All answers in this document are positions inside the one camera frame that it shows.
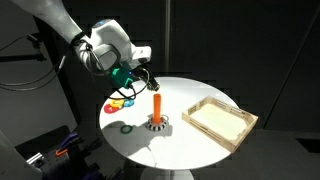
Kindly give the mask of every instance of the black ring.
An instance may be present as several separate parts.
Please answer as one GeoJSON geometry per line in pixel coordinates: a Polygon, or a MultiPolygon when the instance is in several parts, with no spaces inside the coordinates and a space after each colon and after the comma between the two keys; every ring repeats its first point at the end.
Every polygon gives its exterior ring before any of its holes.
{"type": "Polygon", "coordinates": [[[129,134],[129,133],[132,131],[132,129],[133,129],[133,127],[130,126],[130,125],[123,125],[123,126],[121,127],[121,129],[120,129],[120,132],[121,132],[122,134],[129,134]]]}

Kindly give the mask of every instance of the table pedestal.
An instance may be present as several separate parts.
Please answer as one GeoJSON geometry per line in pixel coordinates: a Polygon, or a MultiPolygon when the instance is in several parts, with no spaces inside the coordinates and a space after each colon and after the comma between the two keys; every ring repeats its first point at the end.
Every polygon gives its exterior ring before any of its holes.
{"type": "Polygon", "coordinates": [[[194,180],[189,170],[160,170],[155,168],[145,168],[140,180],[194,180]]]}

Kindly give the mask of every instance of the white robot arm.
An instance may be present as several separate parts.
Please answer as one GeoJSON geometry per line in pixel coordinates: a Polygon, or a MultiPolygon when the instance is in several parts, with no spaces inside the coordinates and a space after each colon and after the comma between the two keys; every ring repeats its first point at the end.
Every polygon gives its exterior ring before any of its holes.
{"type": "MultiPolygon", "coordinates": [[[[42,19],[68,43],[72,43],[74,38],[82,32],[65,10],[61,0],[11,1],[42,19]]],[[[92,28],[91,37],[83,36],[81,39],[92,45],[92,51],[105,70],[102,72],[101,66],[91,58],[86,50],[86,43],[79,44],[75,47],[75,51],[86,68],[94,74],[108,74],[115,65],[119,64],[130,71],[150,61],[151,48],[134,46],[125,31],[114,20],[98,22],[92,28]]],[[[0,152],[0,179],[41,179],[41,171],[25,162],[1,130],[0,152]]]]}
{"type": "MultiPolygon", "coordinates": [[[[22,9],[50,25],[68,43],[71,43],[82,30],[69,16],[61,0],[11,0],[22,9]]],[[[110,72],[114,65],[120,64],[127,70],[150,61],[151,48],[136,47],[121,26],[115,20],[102,20],[92,27],[91,37],[83,36],[93,47],[103,69],[110,72]]],[[[88,70],[102,74],[100,66],[86,51],[86,45],[75,47],[75,50],[88,70]]]]}

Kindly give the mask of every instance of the green object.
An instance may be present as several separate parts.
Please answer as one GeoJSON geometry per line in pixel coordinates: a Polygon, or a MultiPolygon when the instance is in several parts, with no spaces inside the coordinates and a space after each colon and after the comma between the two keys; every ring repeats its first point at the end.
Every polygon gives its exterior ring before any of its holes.
{"type": "Polygon", "coordinates": [[[122,134],[129,134],[132,131],[133,127],[130,125],[123,125],[120,129],[122,134]]]}
{"type": "Polygon", "coordinates": [[[124,87],[129,89],[129,85],[133,83],[133,79],[130,78],[130,72],[124,68],[115,68],[112,71],[111,78],[118,86],[118,88],[124,87]]]}

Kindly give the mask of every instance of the yellow object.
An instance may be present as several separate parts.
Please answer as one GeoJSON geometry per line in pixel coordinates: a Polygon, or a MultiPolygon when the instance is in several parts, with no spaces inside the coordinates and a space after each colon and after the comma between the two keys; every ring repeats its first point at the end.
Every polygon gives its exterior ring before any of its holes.
{"type": "Polygon", "coordinates": [[[255,126],[258,116],[207,96],[184,111],[182,119],[234,153],[255,126]]]}
{"type": "Polygon", "coordinates": [[[121,99],[121,100],[112,100],[112,101],[110,102],[110,106],[111,106],[111,107],[120,108],[120,107],[123,105],[123,103],[124,103],[124,100],[123,100],[123,99],[121,99]]]}

